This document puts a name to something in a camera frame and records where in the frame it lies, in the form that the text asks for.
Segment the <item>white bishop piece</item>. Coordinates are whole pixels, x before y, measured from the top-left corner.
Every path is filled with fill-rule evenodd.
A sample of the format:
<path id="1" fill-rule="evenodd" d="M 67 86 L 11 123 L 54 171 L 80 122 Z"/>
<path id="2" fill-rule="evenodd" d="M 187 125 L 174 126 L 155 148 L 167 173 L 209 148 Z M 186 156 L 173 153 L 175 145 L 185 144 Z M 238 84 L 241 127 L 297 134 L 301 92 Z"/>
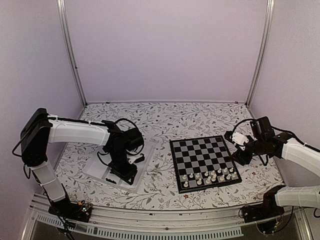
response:
<path id="1" fill-rule="evenodd" d="M 211 183 L 211 177 L 209 176 L 206 180 L 205 180 L 205 184 L 209 185 Z"/>

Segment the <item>white piece corner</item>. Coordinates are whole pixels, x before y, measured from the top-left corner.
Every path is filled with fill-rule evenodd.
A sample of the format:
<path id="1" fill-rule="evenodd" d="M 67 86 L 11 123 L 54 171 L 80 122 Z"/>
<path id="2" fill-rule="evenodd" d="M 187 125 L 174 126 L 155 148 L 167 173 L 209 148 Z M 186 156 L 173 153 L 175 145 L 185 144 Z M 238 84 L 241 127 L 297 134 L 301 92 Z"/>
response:
<path id="1" fill-rule="evenodd" d="M 187 187 L 189 186 L 189 183 L 186 181 L 186 182 L 183 184 L 183 186 L 184 186 L 185 188 L 187 188 Z"/>

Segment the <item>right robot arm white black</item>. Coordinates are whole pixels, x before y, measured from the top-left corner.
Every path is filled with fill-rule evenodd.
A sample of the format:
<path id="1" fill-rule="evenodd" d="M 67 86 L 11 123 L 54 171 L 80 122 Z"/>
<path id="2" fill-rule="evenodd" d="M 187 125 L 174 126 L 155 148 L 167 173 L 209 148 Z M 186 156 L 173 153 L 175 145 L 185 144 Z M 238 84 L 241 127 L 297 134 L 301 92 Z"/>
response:
<path id="1" fill-rule="evenodd" d="M 277 185 L 263 195 L 258 213 L 269 218 L 281 207 L 320 207 L 320 150 L 285 129 L 272 126 L 268 117 L 248 118 L 253 135 L 236 131 L 237 123 L 224 138 L 236 147 L 230 159 L 249 165 L 253 157 L 274 158 L 285 185 Z"/>

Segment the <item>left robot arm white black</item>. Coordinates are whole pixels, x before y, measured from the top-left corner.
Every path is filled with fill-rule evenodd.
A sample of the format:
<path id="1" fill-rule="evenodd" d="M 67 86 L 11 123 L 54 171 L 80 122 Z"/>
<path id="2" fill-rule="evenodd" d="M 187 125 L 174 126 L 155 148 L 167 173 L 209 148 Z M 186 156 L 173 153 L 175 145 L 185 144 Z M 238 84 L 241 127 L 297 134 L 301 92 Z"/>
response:
<path id="1" fill-rule="evenodd" d="M 13 148 L 20 153 L 12 154 L 22 159 L 38 179 L 40 186 L 63 216 L 74 213 L 74 205 L 68 201 L 63 185 L 48 162 L 47 146 L 51 143 L 85 143 L 101 146 L 103 153 L 110 157 L 107 167 L 128 184 L 138 172 L 137 163 L 143 162 L 145 146 L 142 133 L 134 125 L 121 130 L 119 121 L 103 120 L 92 122 L 50 115 L 45 108 L 37 109 L 20 133 L 20 140 Z"/>

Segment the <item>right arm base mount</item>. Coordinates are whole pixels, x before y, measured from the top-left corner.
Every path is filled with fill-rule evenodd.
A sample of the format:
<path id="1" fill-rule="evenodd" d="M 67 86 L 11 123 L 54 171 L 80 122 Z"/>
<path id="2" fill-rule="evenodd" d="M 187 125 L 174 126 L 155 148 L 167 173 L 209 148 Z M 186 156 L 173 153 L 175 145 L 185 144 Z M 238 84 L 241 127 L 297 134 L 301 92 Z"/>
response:
<path id="1" fill-rule="evenodd" d="M 285 210 L 277 206 L 274 200 L 264 200 L 255 205 L 244 205 L 238 211 L 238 216 L 245 223 L 256 223 L 256 227 L 263 235 L 271 235 L 278 229 Z"/>

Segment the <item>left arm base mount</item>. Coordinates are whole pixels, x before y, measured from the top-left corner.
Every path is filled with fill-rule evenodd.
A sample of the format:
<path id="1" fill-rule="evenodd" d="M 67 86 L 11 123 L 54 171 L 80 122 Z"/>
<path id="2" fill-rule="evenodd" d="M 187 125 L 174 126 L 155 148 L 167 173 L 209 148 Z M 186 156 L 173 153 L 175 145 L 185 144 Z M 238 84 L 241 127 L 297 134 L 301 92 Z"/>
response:
<path id="1" fill-rule="evenodd" d="M 50 202 L 48 212 L 61 218 L 88 223 L 92 214 L 91 203 L 84 200 L 71 202 L 69 199 L 63 199 L 57 202 Z"/>

